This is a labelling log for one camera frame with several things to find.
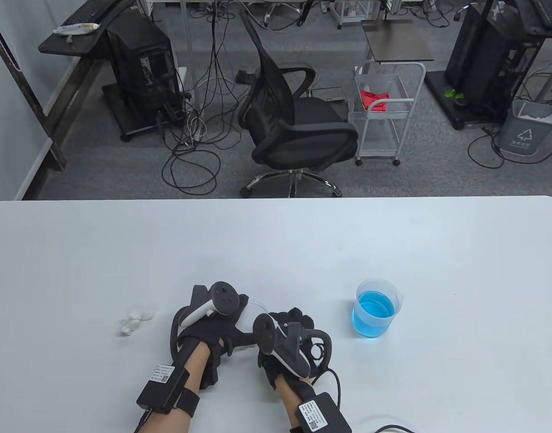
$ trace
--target white cart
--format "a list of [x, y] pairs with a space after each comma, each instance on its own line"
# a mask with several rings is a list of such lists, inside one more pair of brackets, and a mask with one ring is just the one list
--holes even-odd
[[362, 20], [367, 20], [368, 15], [373, 11], [371, 3], [376, 2], [373, 0], [336, 0], [336, 2], [328, 2], [328, 6], [323, 4], [322, 12], [326, 13], [329, 10], [338, 22], [336, 28], [340, 30], [345, 23], [359, 23]]
[[[418, 72], [418, 81], [413, 79], [414, 83], [409, 87], [412, 95], [409, 95], [397, 74], [403, 68], [412, 68]], [[362, 157], [391, 157], [394, 165], [400, 165], [398, 157], [425, 74], [426, 67], [421, 62], [378, 64], [374, 60], [367, 60], [356, 66], [354, 80], [357, 95], [348, 99], [348, 119], [359, 134], [356, 165], [362, 165]], [[389, 98], [378, 99], [365, 110], [360, 97], [361, 90], [375, 94], [388, 93]], [[381, 103], [386, 104], [386, 111], [373, 111]]]

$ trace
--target red cloth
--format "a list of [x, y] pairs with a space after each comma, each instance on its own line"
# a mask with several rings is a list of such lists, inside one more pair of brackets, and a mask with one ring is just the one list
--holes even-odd
[[[364, 109], [368, 110], [368, 107], [370, 107], [374, 101], [378, 101], [379, 99], [389, 99], [390, 96], [388, 93], [381, 93], [380, 95], [377, 95], [375, 93], [361, 90], [360, 97], [362, 98]], [[381, 111], [383, 113], [386, 112], [386, 103], [381, 102], [378, 105], [375, 105], [373, 111]]]

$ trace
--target hand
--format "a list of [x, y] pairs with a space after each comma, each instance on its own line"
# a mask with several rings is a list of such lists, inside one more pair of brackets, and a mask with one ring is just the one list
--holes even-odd
[[252, 334], [241, 332], [235, 326], [246, 305], [248, 305], [248, 297], [246, 295], [239, 295], [239, 307], [234, 314], [224, 316], [214, 313], [209, 317], [204, 316], [196, 323], [182, 330], [179, 335], [178, 319], [187, 307], [183, 307], [175, 314], [170, 337], [170, 350], [175, 363], [179, 359], [180, 347], [185, 342], [188, 342], [188, 340], [202, 341], [210, 349], [210, 357], [202, 375], [200, 389], [205, 389], [218, 381], [216, 369], [220, 365], [221, 355], [227, 353], [228, 356], [231, 356], [234, 348], [254, 344]]
[[[291, 309], [289, 312], [270, 313], [270, 315], [278, 322], [280, 328], [286, 333], [288, 323], [299, 322], [304, 329], [314, 329], [314, 321], [310, 316], [303, 315], [299, 309]], [[310, 364], [310, 377], [313, 378], [317, 373], [317, 367], [311, 353], [313, 341], [311, 338], [305, 338], [300, 344], [300, 350], [305, 355]], [[291, 373], [278, 359], [273, 355], [266, 355], [262, 352], [258, 353], [258, 366], [263, 367], [266, 371], [266, 376], [272, 388], [276, 389], [276, 378], [280, 375], [285, 375], [290, 378], [297, 378]]]

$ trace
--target chair backrest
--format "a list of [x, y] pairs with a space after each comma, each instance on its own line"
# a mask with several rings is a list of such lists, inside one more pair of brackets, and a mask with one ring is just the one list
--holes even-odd
[[245, 8], [241, 9], [240, 18], [258, 50], [260, 74], [239, 112], [239, 124], [249, 130], [254, 143], [258, 144], [279, 120], [294, 124], [294, 99], [278, 65], [262, 46]]

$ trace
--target white wall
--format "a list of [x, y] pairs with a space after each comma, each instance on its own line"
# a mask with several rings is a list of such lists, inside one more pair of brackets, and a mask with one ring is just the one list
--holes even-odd
[[0, 200], [23, 196], [50, 145], [0, 57]]
[[41, 44], [84, 0], [0, 0], [0, 31], [22, 66], [42, 107], [57, 98], [72, 57], [41, 54]]

